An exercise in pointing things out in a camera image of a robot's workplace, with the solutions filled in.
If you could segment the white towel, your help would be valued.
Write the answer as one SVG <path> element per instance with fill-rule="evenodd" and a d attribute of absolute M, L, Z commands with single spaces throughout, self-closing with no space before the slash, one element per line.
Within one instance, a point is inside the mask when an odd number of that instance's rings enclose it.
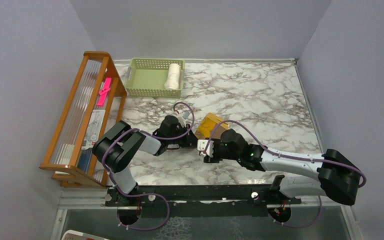
<path fill-rule="evenodd" d="M 182 68 L 177 63 L 171 63 L 168 68 L 167 79 L 164 83 L 165 89 L 179 90 Z"/>

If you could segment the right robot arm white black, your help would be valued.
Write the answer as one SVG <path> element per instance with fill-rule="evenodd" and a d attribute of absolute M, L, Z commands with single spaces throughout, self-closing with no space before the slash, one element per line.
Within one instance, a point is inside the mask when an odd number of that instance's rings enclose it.
<path fill-rule="evenodd" d="M 323 154 L 286 152 L 248 143 L 233 129 L 223 132 L 219 139 L 198 140 L 197 150 L 205 163 L 233 160 L 250 171 L 289 173 L 275 180 L 268 190 L 269 199 L 276 204 L 293 197 L 326 196 L 352 206 L 365 181 L 360 169 L 335 149 Z"/>

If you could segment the yellow towel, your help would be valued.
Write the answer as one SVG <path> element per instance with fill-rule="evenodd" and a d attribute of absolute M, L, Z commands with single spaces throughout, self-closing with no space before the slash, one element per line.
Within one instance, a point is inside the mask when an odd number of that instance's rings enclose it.
<path fill-rule="evenodd" d="M 217 116 L 216 114 L 209 112 L 203 120 L 200 122 L 198 128 L 196 129 L 194 135 L 198 140 L 204 140 L 206 138 L 209 138 L 211 136 L 211 133 L 213 129 L 216 127 L 217 124 L 224 121 L 221 117 Z M 213 135 L 213 139 L 220 139 L 222 133 L 227 131 L 229 129 L 229 123 L 224 122 L 222 123 L 216 130 Z"/>

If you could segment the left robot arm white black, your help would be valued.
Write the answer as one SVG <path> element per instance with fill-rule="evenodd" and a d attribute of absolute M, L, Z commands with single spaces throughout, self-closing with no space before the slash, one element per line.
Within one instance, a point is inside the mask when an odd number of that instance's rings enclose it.
<path fill-rule="evenodd" d="M 137 182 L 129 164 L 137 152 L 160 156 L 167 150 L 195 148 L 197 137 L 187 123 L 190 113 L 167 115 L 153 133 L 132 128 L 123 120 L 118 121 L 92 147 L 92 154 L 102 163 L 111 181 L 119 187 L 118 199 L 124 205 L 137 200 Z"/>

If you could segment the green plastic basket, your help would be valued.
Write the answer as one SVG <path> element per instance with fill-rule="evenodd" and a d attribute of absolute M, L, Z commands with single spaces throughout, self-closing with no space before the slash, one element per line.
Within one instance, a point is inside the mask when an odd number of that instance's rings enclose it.
<path fill-rule="evenodd" d="M 170 65 L 176 64 L 176 89 L 166 88 Z M 184 86 L 185 61 L 173 58 L 133 58 L 126 72 L 125 88 L 132 97 L 181 97 Z"/>

